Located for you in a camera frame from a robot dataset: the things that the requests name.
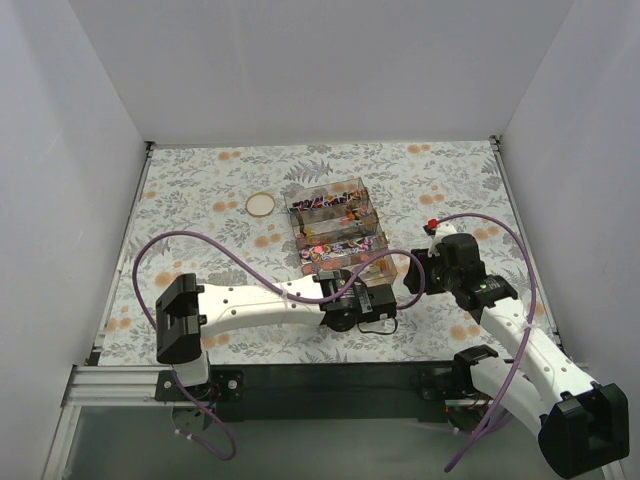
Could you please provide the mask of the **clear acrylic candy organizer box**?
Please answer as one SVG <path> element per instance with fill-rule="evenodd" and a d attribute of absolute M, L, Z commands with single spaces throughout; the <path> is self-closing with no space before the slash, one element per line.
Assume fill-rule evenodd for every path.
<path fill-rule="evenodd" d="M 360 178 L 289 190 L 285 208 L 302 273 L 355 270 L 389 249 L 371 195 Z"/>

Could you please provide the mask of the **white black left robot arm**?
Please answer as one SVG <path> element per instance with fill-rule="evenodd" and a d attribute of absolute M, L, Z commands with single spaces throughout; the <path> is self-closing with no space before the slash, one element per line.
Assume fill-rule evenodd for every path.
<path fill-rule="evenodd" d="M 213 386 L 205 337 L 282 324 L 346 332 L 396 317 L 389 284 L 368 287 L 357 279 L 348 285 L 350 277 L 347 270 L 324 271 L 269 289 L 200 284 L 194 274 L 181 275 L 155 302 L 156 361 L 174 369 L 188 398 L 200 400 Z"/>

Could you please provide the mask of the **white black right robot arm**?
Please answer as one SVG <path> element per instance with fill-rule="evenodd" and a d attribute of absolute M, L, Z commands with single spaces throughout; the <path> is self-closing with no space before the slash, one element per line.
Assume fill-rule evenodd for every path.
<path fill-rule="evenodd" d="M 427 231 L 432 244 L 415 251 L 404 284 L 411 293 L 450 293 L 490 333 L 517 366 L 499 401 L 537 439 L 552 470 L 564 479 L 621 460 L 630 453 L 628 399 L 602 385 L 530 324 L 517 292 L 489 275 L 475 238 L 448 224 Z"/>

